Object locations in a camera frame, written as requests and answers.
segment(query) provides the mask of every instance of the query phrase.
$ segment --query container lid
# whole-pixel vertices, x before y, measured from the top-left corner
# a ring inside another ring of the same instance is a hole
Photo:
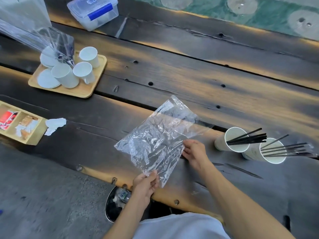
[[[75,15],[81,18],[89,16],[94,20],[112,10],[117,4],[117,0],[73,0],[67,6]]]

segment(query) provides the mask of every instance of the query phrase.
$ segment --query left hand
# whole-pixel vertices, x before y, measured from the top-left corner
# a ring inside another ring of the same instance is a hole
[[[150,203],[151,195],[155,192],[160,184],[160,178],[156,170],[147,177],[145,174],[138,175],[133,180],[132,197],[139,197],[139,203],[146,209]]]

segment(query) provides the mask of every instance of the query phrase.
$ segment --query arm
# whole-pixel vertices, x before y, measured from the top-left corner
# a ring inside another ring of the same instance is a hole
[[[209,161],[204,144],[185,140],[183,156],[204,180],[235,238],[294,238],[272,215],[230,183]]]
[[[150,197],[158,187],[159,182],[156,170],[149,177],[140,174],[133,180],[133,192],[129,202],[103,239],[133,238],[143,213],[150,203]]]

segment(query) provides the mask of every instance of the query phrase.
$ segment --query bamboo tray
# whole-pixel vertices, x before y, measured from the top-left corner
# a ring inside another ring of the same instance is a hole
[[[7,136],[11,139],[17,140],[18,142],[21,142],[23,144],[37,145],[48,128],[45,124],[46,119],[43,117],[37,116],[31,112],[28,112],[18,107],[15,107],[13,105],[10,105],[8,103],[5,103],[3,101],[0,101],[0,116],[2,116],[6,111],[17,112],[18,114],[6,130],[0,129],[0,134]],[[26,139],[23,139],[22,137],[19,137],[16,135],[16,126],[26,116],[31,116],[37,119],[38,124],[31,131],[30,135]]]
[[[78,62],[81,62],[79,56],[79,51],[75,52],[75,64],[77,64]],[[69,96],[76,96],[76,97],[80,97],[80,98],[88,98],[93,94],[93,91],[96,87],[96,85],[98,84],[99,79],[101,78],[104,68],[106,66],[107,63],[107,59],[105,56],[98,54],[99,57],[99,62],[100,62],[100,66],[98,68],[94,68],[93,69],[93,73],[95,76],[95,81],[93,83],[90,84],[85,84],[84,81],[82,79],[80,79],[80,83],[78,84],[77,87],[74,88],[65,88],[62,85],[56,87],[56,88],[52,88],[52,89],[46,89],[46,88],[42,88],[41,86],[38,85],[38,75],[44,71],[45,69],[47,69],[45,66],[43,66],[42,64],[39,65],[39,67],[37,68],[37,70],[34,72],[34,74],[31,76],[31,78],[28,81],[29,86],[35,87],[35,88],[39,88],[39,89],[43,89],[43,90],[49,90],[49,91],[53,91],[53,92],[58,92],[58,93],[62,93],[62,94],[66,94]]]

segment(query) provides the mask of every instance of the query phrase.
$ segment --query white shirt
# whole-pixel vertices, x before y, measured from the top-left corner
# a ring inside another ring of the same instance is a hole
[[[219,220],[209,215],[184,213],[140,222],[133,239],[230,239]]]

